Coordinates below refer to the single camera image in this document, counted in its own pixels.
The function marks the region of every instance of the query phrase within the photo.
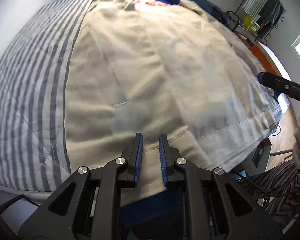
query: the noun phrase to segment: khaki fabric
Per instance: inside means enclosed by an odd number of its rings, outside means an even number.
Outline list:
[[[160,134],[182,157],[211,168],[245,158],[275,125],[275,103],[201,14],[147,0],[94,0],[82,22],[66,87],[67,152],[72,172],[101,167],[142,133],[140,181],[122,191],[122,205],[164,190]]]

